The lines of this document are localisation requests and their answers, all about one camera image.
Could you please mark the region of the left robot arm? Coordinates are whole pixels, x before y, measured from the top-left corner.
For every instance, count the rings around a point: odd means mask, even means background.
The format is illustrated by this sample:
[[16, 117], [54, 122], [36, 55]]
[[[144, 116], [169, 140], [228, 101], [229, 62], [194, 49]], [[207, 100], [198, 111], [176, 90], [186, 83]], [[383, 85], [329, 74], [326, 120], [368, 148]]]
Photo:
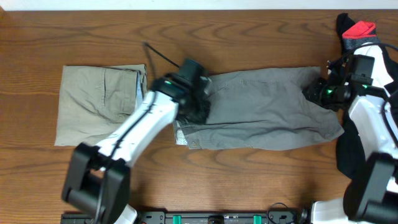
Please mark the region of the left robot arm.
[[152, 140], [175, 120], [204, 124], [211, 81], [202, 65], [184, 60], [177, 73], [153, 81], [138, 109], [108, 137], [74, 149], [62, 200], [88, 215], [93, 223], [134, 223], [129, 205], [131, 168]]

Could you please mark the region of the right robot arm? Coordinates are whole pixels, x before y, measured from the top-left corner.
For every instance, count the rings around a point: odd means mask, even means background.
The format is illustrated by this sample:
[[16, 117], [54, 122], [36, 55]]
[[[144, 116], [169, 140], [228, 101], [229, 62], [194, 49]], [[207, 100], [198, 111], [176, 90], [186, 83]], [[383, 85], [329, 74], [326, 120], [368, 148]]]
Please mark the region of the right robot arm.
[[309, 223], [397, 223], [397, 126], [388, 92], [373, 85], [374, 57], [349, 55], [328, 64], [329, 78], [303, 90], [308, 101], [345, 110], [366, 159], [342, 198], [312, 204]]

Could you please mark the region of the grey shorts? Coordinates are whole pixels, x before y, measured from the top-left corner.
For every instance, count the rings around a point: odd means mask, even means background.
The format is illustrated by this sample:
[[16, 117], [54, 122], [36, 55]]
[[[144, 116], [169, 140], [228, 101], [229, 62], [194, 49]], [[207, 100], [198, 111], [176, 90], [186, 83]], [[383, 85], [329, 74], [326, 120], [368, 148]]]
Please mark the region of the grey shorts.
[[332, 141], [344, 133], [336, 113], [302, 93], [320, 75], [319, 67], [213, 75], [206, 123], [175, 121], [175, 142], [189, 149], [284, 151]]

